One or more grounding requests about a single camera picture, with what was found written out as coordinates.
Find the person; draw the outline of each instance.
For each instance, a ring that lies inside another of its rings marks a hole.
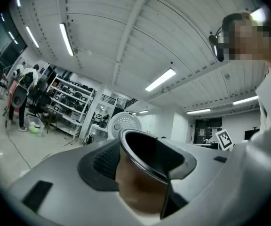
[[[26,62],[23,62],[22,64],[18,64],[16,66],[15,70],[13,71],[12,75],[9,78],[8,88],[7,88],[8,91],[7,91],[6,95],[9,95],[9,90],[10,90],[10,87],[11,87],[13,81],[15,79],[19,78],[19,74],[24,70],[25,65],[26,65]]]
[[[261,114],[260,132],[264,132],[271,127],[271,19],[266,8],[259,12],[259,20],[247,12],[226,16],[218,46],[229,59],[263,60],[268,67],[256,90]]]
[[[31,88],[31,87],[34,88],[37,85],[37,82],[38,82],[37,71],[39,70],[39,68],[40,67],[38,65],[35,65],[33,68],[24,69],[20,73],[20,80],[19,81],[23,80],[24,77],[27,74],[32,73],[33,82],[32,82],[32,85],[29,88]],[[25,98],[24,102],[22,103],[22,106],[19,108],[19,127],[18,127],[19,131],[27,131],[27,128],[24,126],[24,111],[25,111],[25,108],[26,108],[28,94],[29,94],[29,90],[27,91],[27,95],[26,95],[26,98]],[[10,124],[14,124],[14,122],[13,122],[13,113],[14,113],[14,107],[11,105],[10,109],[9,109],[9,122],[10,122]]]

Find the round fan grille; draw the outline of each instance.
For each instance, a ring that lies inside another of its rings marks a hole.
[[[108,136],[110,139],[119,138],[121,129],[142,130],[142,124],[139,118],[129,112],[120,112],[110,120],[108,124]]]

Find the wire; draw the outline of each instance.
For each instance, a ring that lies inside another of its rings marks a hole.
[[[6,133],[7,133],[7,135],[8,135],[8,138],[9,138],[10,142],[14,145],[14,147],[15,147],[15,149],[17,150],[18,154],[21,155],[21,153],[19,152],[19,150],[18,150],[18,148],[16,147],[15,143],[11,140],[11,137],[10,137],[10,135],[9,135],[9,132],[7,131],[7,121],[6,121],[5,125],[6,125],[6,126],[5,126]],[[26,159],[23,157],[23,155],[21,155],[21,157],[22,157],[22,159],[27,163],[28,167],[31,169],[29,163],[26,161]]]
[[[74,140],[70,141],[69,143],[63,145],[62,147],[66,146],[66,145],[69,145],[70,143],[72,143]]]

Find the white wall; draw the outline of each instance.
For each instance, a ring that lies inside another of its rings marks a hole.
[[[190,127],[188,127],[188,135],[186,138],[186,143],[194,143],[196,121],[194,119],[190,119],[189,122],[190,122],[189,123]]]
[[[94,90],[98,91],[100,88],[100,85],[98,82],[90,80],[86,77],[80,76],[76,73],[72,74],[70,77],[70,81],[73,82],[80,82],[82,85],[86,85],[90,88],[93,88]]]
[[[162,110],[154,114],[140,115],[142,131],[151,133],[157,137],[171,138],[174,112]]]
[[[260,128],[260,111],[225,116],[222,118],[222,128],[227,129],[233,143],[244,140],[246,130]]]
[[[41,68],[48,68],[48,64],[47,62],[42,61],[35,53],[34,51],[27,47],[22,53],[21,55],[17,58],[17,60],[14,62],[13,66],[11,67],[11,69],[8,72],[7,78],[9,79],[10,76],[12,75],[13,71],[15,70],[16,66],[18,64],[21,64],[23,62],[26,62],[26,67],[33,67],[34,65],[38,64],[40,66],[40,69],[38,71],[38,73],[40,72]]]
[[[171,140],[178,142],[186,142],[188,136],[188,119],[179,113],[174,114],[174,121],[171,133]]]
[[[109,87],[106,86],[105,89],[104,89],[103,94],[106,95],[106,96],[111,97],[112,96],[112,89],[110,89]]]
[[[125,98],[125,99],[127,99],[127,100],[131,100],[131,99],[132,99],[131,97],[129,97],[129,96],[127,96],[127,95],[124,95],[124,94],[122,94],[122,93],[120,93],[120,92],[117,92],[117,91],[113,91],[113,94],[115,94],[115,95],[117,95],[117,96],[119,96],[119,97]]]

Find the headset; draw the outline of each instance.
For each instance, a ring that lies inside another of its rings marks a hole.
[[[252,13],[234,13],[223,19],[222,26],[217,30],[215,35],[209,36],[212,52],[218,61],[222,62],[225,59],[225,54],[229,55],[230,60],[235,59],[236,51],[233,47],[235,41],[234,22],[237,20],[249,19],[248,16],[250,16],[250,19],[256,23],[257,30],[267,32],[268,36],[271,37],[271,22],[266,18],[268,15],[265,15],[264,10],[266,8],[256,9]]]

